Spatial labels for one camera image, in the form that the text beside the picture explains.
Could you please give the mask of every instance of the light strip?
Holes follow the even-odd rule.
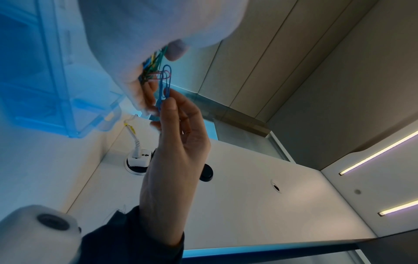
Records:
[[[347,172],[349,172],[350,170],[355,169],[355,168],[357,168],[358,166],[360,166],[360,165],[362,165],[362,164],[364,164],[364,163],[368,162],[369,160],[374,159],[375,157],[379,156],[380,154],[383,154],[383,153],[385,153],[386,151],[388,151],[389,149],[392,149],[392,148],[396,147],[397,145],[404,143],[405,141],[407,141],[407,140],[409,140],[409,139],[411,139],[411,138],[415,137],[416,135],[418,135],[418,131],[416,131],[416,132],[414,132],[414,133],[410,134],[409,136],[406,136],[406,137],[402,138],[401,140],[399,140],[399,141],[397,141],[397,142],[393,143],[392,145],[390,145],[390,146],[388,146],[388,147],[386,147],[386,148],[382,149],[381,151],[379,151],[379,152],[377,152],[377,153],[375,153],[375,154],[371,155],[370,157],[368,157],[368,158],[366,158],[366,159],[364,159],[364,160],[360,161],[359,163],[357,163],[357,164],[355,164],[355,165],[353,165],[353,166],[349,167],[348,169],[343,170],[343,171],[342,171],[342,172],[340,172],[339,174],[340,174],[340,175],[344,175],[344,174],[346,174],[346,173],[347,173]]]
[[[382,211],[382,212],[380,212],[378,214],[380,216],[384,216],[384,215],[387,215],[387,214],[390,214],[390,213],[394,213],[394,212],[397,212],[399,210],[403,210],[403,209],[406,209],[406,208],[409,208],[409,207],[412,207],[412,206],[415,206],[415,205],[418,205],[418,200],[413,201],[413,202],[410,202],[410,203],[407,203],[407,204],[399,205],[397,207],[394,207],[394,208],[391,208],[391,209],[388,209],[388,210],[384,210],[384,211]]]

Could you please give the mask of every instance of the fingernail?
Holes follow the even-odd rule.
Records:
[[[177,110],[177,103],[174,98],[167,98],[164,100],[164,108],[167,110]]]

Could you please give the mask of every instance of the transparent plastic box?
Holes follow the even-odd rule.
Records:
[[[91,54],[76,0],[0,0],[0,97],[14,123],[81,138],[113,127],[124,94]]]

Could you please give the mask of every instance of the bunch of paper clips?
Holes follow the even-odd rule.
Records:
[[[159,110],[161,110],[162,101],[170,96],[171,67],[166,64],[162,70],[159,70],[166,50],[167,47],[164,47],[162,50],[155,52],[150,58],[148,58],[142,64],[143,71],[141,76],[138,78],[141,84],[146,82],[158,82],[159,91],[156,107]]]

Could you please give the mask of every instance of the blue plastic drawer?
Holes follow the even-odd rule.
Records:
[[[18,125],[84,137],[113,127],[124,95],[91,54],[77,1],[67,2],[0,0],[0,97]]]

